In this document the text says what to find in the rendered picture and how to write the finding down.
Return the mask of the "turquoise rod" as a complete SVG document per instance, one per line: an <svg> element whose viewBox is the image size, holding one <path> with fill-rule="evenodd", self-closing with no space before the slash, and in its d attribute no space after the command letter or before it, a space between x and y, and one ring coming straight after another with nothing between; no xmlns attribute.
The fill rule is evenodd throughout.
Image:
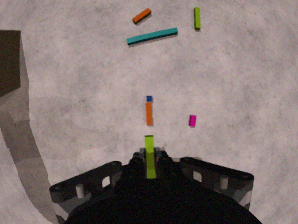
<svg viewBox="0 0 298 224"><path fill-rule="evenodd" d="M126 40L127 40L128 46L129 46L129 45L132 45L132 44L136 44L136 43L140 43L140 42L144 42L144 41L149 41L149 40L153 40L153 39L157 39L157 38L177 35L177 34L178 34L178 30L177 30L177 27L176 27L176 28L156 31L156 32L152 32L152 33L147 33L147 34L127 38Z"/></svg>

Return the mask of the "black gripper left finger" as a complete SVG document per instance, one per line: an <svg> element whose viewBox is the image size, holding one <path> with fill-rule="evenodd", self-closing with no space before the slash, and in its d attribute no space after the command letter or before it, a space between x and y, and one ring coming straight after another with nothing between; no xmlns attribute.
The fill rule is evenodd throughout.
<svg viewBox="0 0 298 224"><path fill-rule="evenodd" d="M103 187L102 181L108 176L110 184ZM112 187L113 197L140 192L142 178L147 178L145 148L135 152L127 165L112 161L52 185L49 192L58 223L63 224L74 208Z"/></svg>

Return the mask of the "small magenta block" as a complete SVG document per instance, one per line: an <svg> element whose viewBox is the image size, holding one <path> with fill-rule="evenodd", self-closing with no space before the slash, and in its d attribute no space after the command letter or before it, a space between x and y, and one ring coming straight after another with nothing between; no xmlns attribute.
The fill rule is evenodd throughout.
<svg viewBox="0 0 298 224"><path fill-rule="evenodd" d="M190 115L190 118L189 118L189 126L195 126L196 124L196 117L195 115Z"/></svg>

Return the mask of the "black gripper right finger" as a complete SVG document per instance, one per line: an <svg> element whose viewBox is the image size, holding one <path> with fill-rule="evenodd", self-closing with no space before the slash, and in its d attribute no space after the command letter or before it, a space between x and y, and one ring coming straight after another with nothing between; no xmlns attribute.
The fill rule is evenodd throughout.
<svg viewBox="0 0 298 224"><path fill-rule="evenodd" d="M249 210L254 183L252 174L191 157L182 157L180 162L173 162L167 152L160 151L159 147L154 147L154 155L156 178L163 177L166 189L194 191L193 183L196 183L234 198ZM193 179L194 171L201 174L201 182Z"/></svg>

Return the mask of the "small blue block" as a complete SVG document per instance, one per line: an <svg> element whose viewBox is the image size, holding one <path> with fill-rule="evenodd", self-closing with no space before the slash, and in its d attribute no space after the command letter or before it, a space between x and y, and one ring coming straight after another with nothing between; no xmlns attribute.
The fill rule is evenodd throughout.
<svg viewBox="0 0 298 224"><path fill-rule="evenodd" d="M147 97L147 102L152 101L152 96L146 96Z"/></svg>

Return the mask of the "orange rod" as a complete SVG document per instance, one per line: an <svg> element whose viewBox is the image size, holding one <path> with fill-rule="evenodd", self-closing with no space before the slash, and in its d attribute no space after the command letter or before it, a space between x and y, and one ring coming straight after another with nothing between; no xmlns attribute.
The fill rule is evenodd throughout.
<svg viewBox="0 0 298 224"><path fill-rule="evenodd" d="M147 125L152 125L151 103L146 103L146 122L147 122Z"/></svg>
<svg viewBox="0 0 298 224"><path fill-rule="evenodd" d="M147 8L146 10L144 10L143 12L135 16L132 20L135 24L138 24L140 21L148 17L150 14L151 14L151 10Z"/></svg>

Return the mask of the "lime green rod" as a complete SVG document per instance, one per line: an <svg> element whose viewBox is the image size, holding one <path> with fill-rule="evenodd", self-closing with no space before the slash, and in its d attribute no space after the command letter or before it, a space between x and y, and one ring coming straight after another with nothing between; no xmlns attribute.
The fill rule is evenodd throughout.
<svg viewBox="0 0 298 224"><path fill-rule="evenodd" d="M155 177L154 166L154 136L145 135L145 149L146 149L146 162L147 162L147 178Z"/></svg>
<svg viewBox="0 0 298 224"><path fill-rule="evenodd" d="M194 8L194 30L200 30L201 22L200 22L200 7Z"/></svg>

